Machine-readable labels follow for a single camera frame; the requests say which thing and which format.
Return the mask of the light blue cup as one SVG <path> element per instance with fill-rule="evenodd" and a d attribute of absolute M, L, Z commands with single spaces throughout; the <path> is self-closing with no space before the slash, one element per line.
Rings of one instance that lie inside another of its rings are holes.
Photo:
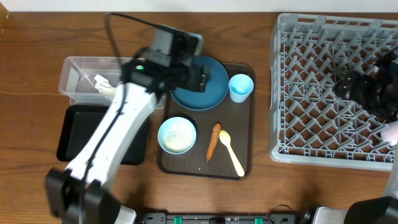
<path fill-rule="evenodd" d="M 229 81 L 229 95 L 235 103 L 242 103 L 254 89 L 254 82 L 249 75 L 237 74 Z"/>

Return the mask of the pink white cup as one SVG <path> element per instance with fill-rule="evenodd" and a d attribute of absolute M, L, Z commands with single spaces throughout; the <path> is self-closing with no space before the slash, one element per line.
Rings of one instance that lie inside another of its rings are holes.
<path fill-rule="evenodd" d="M 397 145 L 398 142 L 398 121 L 389 123 L 385 129 L 381 131 L 382 140 L 388 142 L 390 146 Z"/>

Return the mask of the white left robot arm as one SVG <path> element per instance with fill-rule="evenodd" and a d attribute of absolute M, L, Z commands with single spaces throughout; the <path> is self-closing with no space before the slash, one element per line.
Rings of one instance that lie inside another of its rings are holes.
<path fill-rule="evenodd" d="M 121 62 L 120 83 L 100 124 L 65 170 L 45 178 L 50 212 L 65 223 L 134 223 L 137 212 L 113 197 L 121 161 L 159 98 L 176 88 L 203 92 L 209 70 L 194 63 L 199 34 L 157 24 L 149 47 Z"/>

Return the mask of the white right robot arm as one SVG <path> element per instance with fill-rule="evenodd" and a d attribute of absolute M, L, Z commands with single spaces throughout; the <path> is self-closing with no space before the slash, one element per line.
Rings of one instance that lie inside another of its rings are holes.
<path fill-rule="evenodd" d="M 348 98 L 368 113 L 389 124 L 381 131 L 383 141 L 397 146 L 397 54 L 392 49 L 373 62 L 374 75 L 350 70 L 334 85 L 341 99 Z M 307 210 L 299 223 L 391 223 L 397 224 L 397 159 L 382 197 L 356 202 L 348 210 L 317 207 Z"/>

